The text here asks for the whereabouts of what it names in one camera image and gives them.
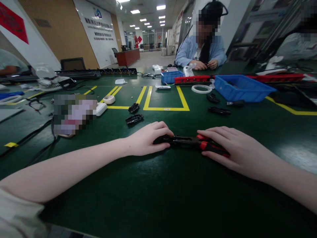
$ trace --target blue plastic bin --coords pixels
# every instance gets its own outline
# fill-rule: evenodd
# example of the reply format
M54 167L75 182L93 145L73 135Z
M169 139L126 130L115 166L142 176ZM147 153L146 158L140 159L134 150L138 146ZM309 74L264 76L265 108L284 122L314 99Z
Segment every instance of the blue plastic bin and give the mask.
M175 83L174 78L184 77L184 76L185 75L181 71L162 72L161 73L162 84L163 85L165 85L165 83L173 84L173 83Z
M271 92L276 91L244 75L216 75L215 87L227 101L261 102Z

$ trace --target light blue jacket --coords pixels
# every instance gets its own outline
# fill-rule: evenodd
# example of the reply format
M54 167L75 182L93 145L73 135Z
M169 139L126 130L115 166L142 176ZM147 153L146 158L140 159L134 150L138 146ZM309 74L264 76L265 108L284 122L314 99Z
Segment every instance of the light blue jacket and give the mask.
M185 67L193 60L198 44L196 43L196 36L190 36L186 38L181 44L175 62L177 65ZM225 54L224 42L221 36L214 36L213 43L210 44L209 49L209 61L218 60L218 66L225 63L227 56Z

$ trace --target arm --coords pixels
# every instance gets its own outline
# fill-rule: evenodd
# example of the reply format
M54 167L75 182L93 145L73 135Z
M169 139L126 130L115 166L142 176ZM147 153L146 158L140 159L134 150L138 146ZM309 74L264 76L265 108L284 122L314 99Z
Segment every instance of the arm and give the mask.
M177 56L175 58L175 63L177 65L180 65L182 67L185 67L186 65L189 65L189 63L192 61L191 59L187 58L187 52L189 51L189 40L188 38L181 44L179 47Z
M12 66L12 65L6 66L5 69L0 70L0 76L11 75L15 73L17 73L17 68L16 66Z
M37 163L0 181L0 188L21 199L47 202L108 163L129 155L146 155L170 145L153 145L162 135L173 133L164 122L154 122L131 136L76 150Z
M288 164L255 139L234 128L215 127L198 133L212 138L231 154L230 158L210 151L202 152L203 155L275 187L317 214L316 175Z
M227 56L225 53L225 46L222 37L216 38L218 42L216 42L216 46L214 51L212 52L211 59L208 63L208 67L211 69L215 69L220 65L223 65L227 60Z

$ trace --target white cable coil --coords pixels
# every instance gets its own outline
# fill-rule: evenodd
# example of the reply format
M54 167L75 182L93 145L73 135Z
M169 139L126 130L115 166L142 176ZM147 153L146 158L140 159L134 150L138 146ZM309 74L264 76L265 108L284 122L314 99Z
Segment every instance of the white cable coil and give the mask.
M11 97L8 97L8 98L4 98L4 99L0 100L0 106L7 105L7 104L10 104L10 103L19 101L21 99L22 99L21 95L16 95L16 96L11 96Z
M103 101L105 102L105 104L113 104L116 101L116 98L115 96L108 95L104 97Z
M206 88L207 91L197 90L196 88ZM212 88L207 85L197 84L192 86L192 91L194 91L195 93L200 93L200 94L208 94L212 91Z

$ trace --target hand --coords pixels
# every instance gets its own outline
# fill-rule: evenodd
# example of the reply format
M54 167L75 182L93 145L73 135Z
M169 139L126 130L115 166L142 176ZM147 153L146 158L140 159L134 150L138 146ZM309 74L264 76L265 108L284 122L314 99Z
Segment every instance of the hand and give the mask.
M209 61L209 63L207 64L207 67L210 69L216 69L218 67L218 60L211 60Z
M170 147L169 143L153 145L153 141L160 136L174 136L173 132L167 127L165 122L153 122L141 128L134 134L125 138L125 144L128 145L129 155L152 154Z
M214 127L197 132L222 145L231 156L226 158L211 151L203 151L202 155L249 178L268 183L287 164L254 138L234 128Z
M196 64L196 67L194 68L194 70L205 70L205 69L208 69L207 66L201 61L192 60L191 62L189 62L189 64L191 64L191 63L195 63Z

